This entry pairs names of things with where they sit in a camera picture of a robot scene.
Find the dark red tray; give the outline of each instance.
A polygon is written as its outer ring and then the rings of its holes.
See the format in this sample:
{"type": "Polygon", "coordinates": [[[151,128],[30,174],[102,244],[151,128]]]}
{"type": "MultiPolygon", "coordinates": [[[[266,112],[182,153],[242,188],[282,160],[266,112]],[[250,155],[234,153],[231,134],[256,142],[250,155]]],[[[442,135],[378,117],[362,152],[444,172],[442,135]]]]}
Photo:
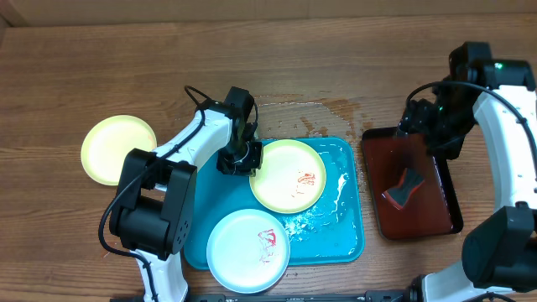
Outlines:
{"type": "Polygon", "coordinates": [[[461,209],[445,159],[427,155],[423,136],[394,138],[396,128],[367,130],[362,150],[380,234],[390,240],[454,234],[462,230],[461,209]],[[397,185],[405,168],[425,182],[398,209],[382,193],[397,185]]]}

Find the wooden table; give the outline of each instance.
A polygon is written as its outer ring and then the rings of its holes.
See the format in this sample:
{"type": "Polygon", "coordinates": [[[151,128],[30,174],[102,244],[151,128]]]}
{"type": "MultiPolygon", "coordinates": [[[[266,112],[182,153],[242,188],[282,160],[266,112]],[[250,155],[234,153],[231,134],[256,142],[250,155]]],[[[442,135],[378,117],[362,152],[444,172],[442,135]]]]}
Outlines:
{"type": "MultiPolygon", "coordinates": [[[[262,138],[332,135],[355,149],[364,253],[353,263],[289,267],[269,294],[403,288],[441,270],[493,211],[480,130],[450,162],[463,232],[412,242],[378,235],[360,137],[395,125],[407,94],[446,76],[447,56],[465,40],[489,41],[496,57],[537,66],[535,32],[537,14],[7,29],[0,49],[0,297],[106,301],[141,293],[135,262],[106,255],[97,241],[115,188],[86,175],[80,148],[91,127],[117,114],[141,117],[166,142],[192,117],[185,84],[220,100],[230,86],[249,89],[261,104],[262,138]]],[[[116,237],[107,240],[119,246],[116,237]]],[[[185,264],[184,273],[193,293],[228,293],[207,271],[185,264]]]]}

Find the red sauce stain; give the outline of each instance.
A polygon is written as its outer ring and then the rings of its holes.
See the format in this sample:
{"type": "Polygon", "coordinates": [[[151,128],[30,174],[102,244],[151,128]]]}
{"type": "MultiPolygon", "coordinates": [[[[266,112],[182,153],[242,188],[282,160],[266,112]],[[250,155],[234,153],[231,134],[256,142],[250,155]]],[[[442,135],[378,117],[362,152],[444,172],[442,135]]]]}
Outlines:
{"type": "Polygon", "coordinates": [[[308,189],[308,185],[315,185],[315,174],[313,173],[304,173],[304,176],[300,176],[296,182],[298,183],[295,189],[295,194],[304,194],[305,190],[308,189]]]}
{"type": "Polygon", "coordinates": [[[261,255],[259,262],[270,263],[270,258],[274,255],[276,248],[276,234],[274,234],[274,229],[260,232],[258,236],[263,247],[263,255],[261,255]]]}
{"type": "Polygon", "coordinates": [[[306,173],[304,176],[300,176],[297,181],[303,185],[315,185],[315,174],[306,173]]]}

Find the water spill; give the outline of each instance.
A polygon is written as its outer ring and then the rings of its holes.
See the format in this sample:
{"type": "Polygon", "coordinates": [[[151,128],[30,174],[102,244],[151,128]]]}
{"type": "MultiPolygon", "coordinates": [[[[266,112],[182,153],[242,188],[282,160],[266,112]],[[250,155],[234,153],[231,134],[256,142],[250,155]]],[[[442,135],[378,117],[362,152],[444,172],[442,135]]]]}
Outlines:
{"type": "Polygon", "coordinates": [[[338,203],[339,203],[339,199],[341,197],[341,191],[343,190],[343,186],[347,183],[347,178],[348,178],[348,174],[344,173],[344,174],[340,175],[339,180],[337,180],[337,197],[334,200],[334,204],[336,204],[336,208],[334,210],[332,210],[331,214],[337,213],[337,206],[338,206],[338,203]]]}
{"type": "Polygon", "coordinates": [[[307,129],[307,132],[305,133],[305,136],[308,138],[311,135],[311,133],[313,132],[313,129],[315,129],[315,128],[313,127],[313,124],[310,121],[308,121],[307,118],[301,117],[300,120],[302,121],[302,123],[304,123],[304,126],[307,129]]]}
{"type": "Polygon", "coordinates": [[[356,125],[354,121],[354,112],[359,110],[361,105],[359,102],[351,102],[345,98],[336,99],[336,100],[326,100],[323,104],[328,107],[328,109],[336,114],[337,116],[343,118],[348,122],[350,130],[345,134],[352,137],[352,142],[358,142],[358,134],[356,130],[356,125]]]}
{"type": "Polygon", "coordinates": [[[288,106],[288,105],[322,105],[321,102],[270,102],[259,104],[259,107],[267,106],[288,106]]]}
{"type": "Polygon", "coordinates": [[[374,128],[373,122],[362,122],[362,126],[365,130],[374,128]]]}
{"type": "Polygon", "coordinates": [[[326,127],[321,127],[321,129],[319,129],[319,134],[320,134],[323,138],[328,137],[328,128],[326,128],[326,127]]]}
{"type": "Polygon", "coordinates": [[[292,93],[284,93],[284,94],[271,94],[271,95],[257,95],[257,96],[253,96],[253,98],[256,101],[259,101],[260,99],[298,98],[298,97],[301,97],[301,96],[304,96],[304,95],[292,94],[292,93]]]}

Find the white paper plate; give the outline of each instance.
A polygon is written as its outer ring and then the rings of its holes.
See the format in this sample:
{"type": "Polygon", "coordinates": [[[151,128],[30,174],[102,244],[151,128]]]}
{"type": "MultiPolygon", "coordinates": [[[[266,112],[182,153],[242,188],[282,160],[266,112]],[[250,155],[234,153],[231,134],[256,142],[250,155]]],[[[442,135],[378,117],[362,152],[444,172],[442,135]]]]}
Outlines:
{"type": "Polygon", "coordinates": [[[326,184],[321,156],[294,139],[282,139],[263,147],[263,165],[250,177],[253,195],[272,211],[292,214],[313,206],[326,184]]]}
{"type": "Polygon", "coordinates": [[[227,289],[253,294],[274,285],[289,263],[284,227],[260,210],[240,210],[218,222],[207,243],[207,262],[227,289]]]}
{"type": "Polygon", "coordinates": [[[82,167],[96,182],[117,185],[129,152],[156,147],[154,132],[143,120],[127,115],[109,117],[86,135],[81,148],[82,167]]]}

